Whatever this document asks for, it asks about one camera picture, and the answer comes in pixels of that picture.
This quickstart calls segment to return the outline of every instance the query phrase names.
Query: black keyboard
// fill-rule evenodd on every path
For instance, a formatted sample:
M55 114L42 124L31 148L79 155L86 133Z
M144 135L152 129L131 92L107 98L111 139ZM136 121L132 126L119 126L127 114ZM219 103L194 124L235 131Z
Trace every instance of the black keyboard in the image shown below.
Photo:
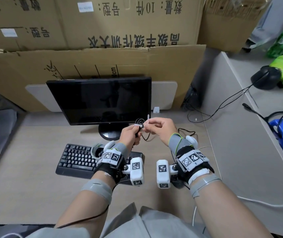
M92 159L91 151L91 146L67 144L55 173L57 175L91 179L97 166L97 160ZM95 156L100 157L102 154L103 148L98 148ZM145 160L145 156L142 153L131 152L129 158L126 160L126 164L130 164L130 160L134 157L142 157L143 162ZM131 184L129 176L125 176L123 179L121 179L121 181L123 180L128 181L123 182L123 184Z

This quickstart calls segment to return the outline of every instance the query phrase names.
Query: person's left arm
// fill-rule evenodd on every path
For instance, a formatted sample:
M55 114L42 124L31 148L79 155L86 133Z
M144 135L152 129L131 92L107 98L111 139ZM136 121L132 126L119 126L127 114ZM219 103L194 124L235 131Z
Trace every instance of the person's left arm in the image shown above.
M124 128L120 135L119 142L112 147L120 151L125 159L129 155L132 146L134 144L135 145L139 144L140 136L142 133L139 132L138 137L136 138L135 134L138 132L138 130L139 130L139 126L128 126ZM103 164L104 170L107 169L107 165L108 164ZM102 184L104 183L103 188L105 190L103 192L109 192L111 198L112 190L116 185L116 182L118 182L119 180L116 180L115 177L112 177L113 174L108 174L105 171L99 170L99 166L96 169L97 171L95 172L91 180L97 179L98 183L102 183ZM55 228L58 228L59 226L68 224L70 222L74 222L76 220L97 216L102 212L104 212L107 206L110 204L110 200L106 199L104 196L97 193L92 191L92 189L80 191L80 193L75 197L75 199L72 201L70 206L65 210L62 216L59 218ZM107 216L107 211L103 215L97 218L83 221L68 227L84 227L89 232L90 237L100 237L100 234L105 224L106 216Z

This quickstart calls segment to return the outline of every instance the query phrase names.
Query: keyboard key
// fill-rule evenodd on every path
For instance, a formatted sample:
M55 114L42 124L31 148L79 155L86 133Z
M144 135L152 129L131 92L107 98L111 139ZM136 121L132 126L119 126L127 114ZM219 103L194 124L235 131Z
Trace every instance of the keyboard key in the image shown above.
M80 165L72 165L72 168L76 168L76 169L84 169L84 170L93 170L92 167L87 167L87 166L80 166Z

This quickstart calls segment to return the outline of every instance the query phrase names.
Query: hand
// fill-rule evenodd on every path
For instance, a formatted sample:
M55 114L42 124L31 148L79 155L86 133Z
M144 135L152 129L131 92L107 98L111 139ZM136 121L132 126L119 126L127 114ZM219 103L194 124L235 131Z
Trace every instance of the hand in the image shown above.
M128 150L132 150L133 145L139 145L139 141L141 139L142 132L138 132L139 126L128 126L122 129L120 134L119 143L125 144Z
M144 131L157 134L161 141L168 146L172 134L177 133L177 128L171 119L151 118L144 123Z

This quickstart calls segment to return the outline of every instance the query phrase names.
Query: monitor screen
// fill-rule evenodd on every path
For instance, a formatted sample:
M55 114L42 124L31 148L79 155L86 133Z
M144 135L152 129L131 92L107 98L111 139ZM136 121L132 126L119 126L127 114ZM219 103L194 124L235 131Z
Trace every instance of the monitor screen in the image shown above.
M147 120L151 78L47 81L70 125Z

